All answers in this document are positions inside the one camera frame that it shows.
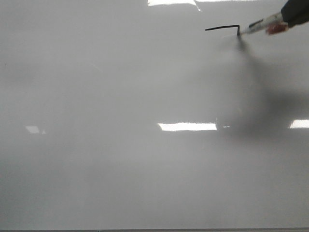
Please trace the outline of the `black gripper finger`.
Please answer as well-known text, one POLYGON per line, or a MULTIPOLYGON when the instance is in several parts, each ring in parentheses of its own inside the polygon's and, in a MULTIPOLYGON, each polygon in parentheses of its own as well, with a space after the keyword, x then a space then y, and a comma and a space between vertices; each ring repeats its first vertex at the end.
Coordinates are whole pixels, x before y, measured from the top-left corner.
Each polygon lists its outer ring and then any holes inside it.
POLYGON ((288 0, 281 9, 283 21, 289 28, 309 21, 309 0, 288 0))

